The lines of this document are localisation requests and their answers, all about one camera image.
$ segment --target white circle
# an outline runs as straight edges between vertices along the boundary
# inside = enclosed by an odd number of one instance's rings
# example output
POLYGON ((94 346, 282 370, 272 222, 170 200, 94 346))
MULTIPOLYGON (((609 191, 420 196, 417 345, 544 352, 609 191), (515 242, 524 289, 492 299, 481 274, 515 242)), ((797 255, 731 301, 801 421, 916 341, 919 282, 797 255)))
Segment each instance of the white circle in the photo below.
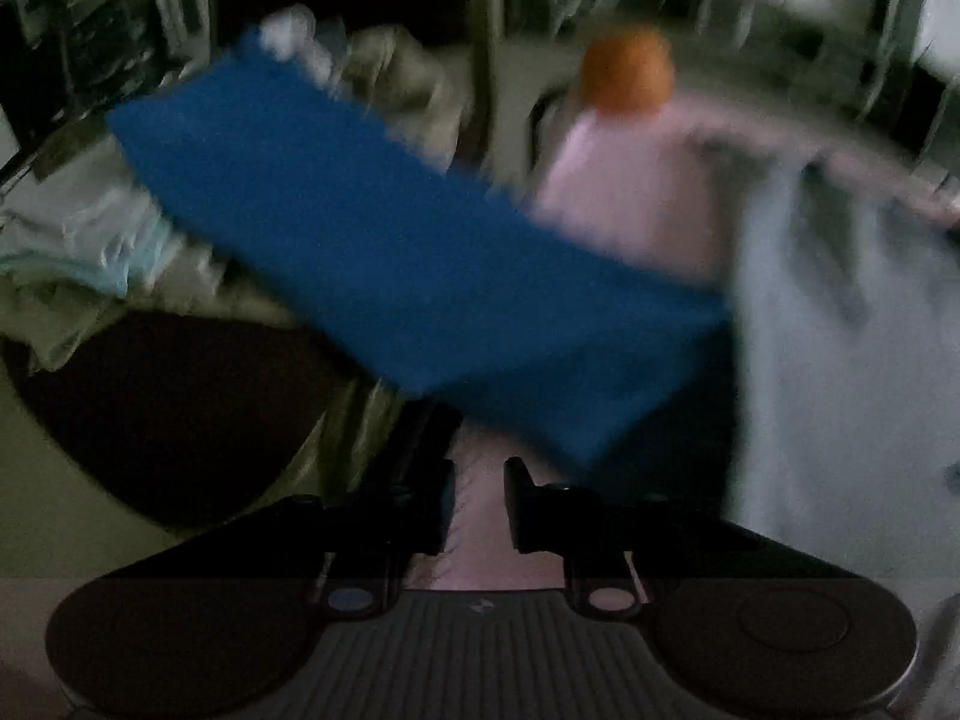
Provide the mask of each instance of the white circle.
POLYGON ((326 596, 326 604, 336 611, 363 611, 373 605, 373 594, 363 587, 338 587, 326 596))
POLYGON ((589 594, 587 600, 598 611, 626 611, 637 603, 630 591, 619 587, 599 587, 589 594))

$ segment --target gray ribbed base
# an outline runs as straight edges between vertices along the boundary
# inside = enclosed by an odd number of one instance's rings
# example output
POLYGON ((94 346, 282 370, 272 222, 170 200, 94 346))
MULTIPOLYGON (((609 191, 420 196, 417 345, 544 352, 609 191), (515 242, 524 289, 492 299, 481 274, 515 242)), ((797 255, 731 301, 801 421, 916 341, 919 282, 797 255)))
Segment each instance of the gray ribbed base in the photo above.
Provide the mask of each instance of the gray ribbed base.
POLYGON ((557 591, 407 592, 337 624, 278 693, 230 720, 637 720, 729 716, 683 693, 636 630, 557 591))

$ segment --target blue cloth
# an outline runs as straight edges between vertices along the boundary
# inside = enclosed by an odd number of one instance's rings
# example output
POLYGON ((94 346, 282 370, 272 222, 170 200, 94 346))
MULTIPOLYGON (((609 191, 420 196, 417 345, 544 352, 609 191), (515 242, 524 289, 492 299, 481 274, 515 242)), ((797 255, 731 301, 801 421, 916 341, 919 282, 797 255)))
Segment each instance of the blue cloth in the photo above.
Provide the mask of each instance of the blue cloth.
POLYGON ((719 293, 581 250, 506 193, 435 172, 253 33, 109 124, 168 214, 362 365, 581 469, 697 375, 727 318, 719 293))

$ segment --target black round pad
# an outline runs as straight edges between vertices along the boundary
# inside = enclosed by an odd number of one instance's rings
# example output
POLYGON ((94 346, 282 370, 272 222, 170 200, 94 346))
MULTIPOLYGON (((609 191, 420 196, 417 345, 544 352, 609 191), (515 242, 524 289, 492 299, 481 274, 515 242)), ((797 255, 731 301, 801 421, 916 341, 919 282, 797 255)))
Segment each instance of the black round pad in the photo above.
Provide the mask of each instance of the black round pad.
POLYGON ((210 717, 282 683, 307 655, 304 580, 102 579, 67 598, 47 655, 116 717, 210 717))
POLYGON ((885 706, 917 651, 904 604, 861 579, 685 581, 662 602, 655 633, 680 683, 750 716, 885 706))

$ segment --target gray cloth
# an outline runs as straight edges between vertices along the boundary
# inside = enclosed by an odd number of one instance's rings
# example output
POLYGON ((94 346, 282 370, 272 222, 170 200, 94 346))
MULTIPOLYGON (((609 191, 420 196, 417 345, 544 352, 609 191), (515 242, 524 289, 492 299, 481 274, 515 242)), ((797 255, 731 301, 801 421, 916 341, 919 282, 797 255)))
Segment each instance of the gray cloth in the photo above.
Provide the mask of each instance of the gray cloth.
POLYGON ((734 519, 888 586, 922 635, 898 712, 960 718, 960 265, 893 201, 755 163, 734 298, 734 519))

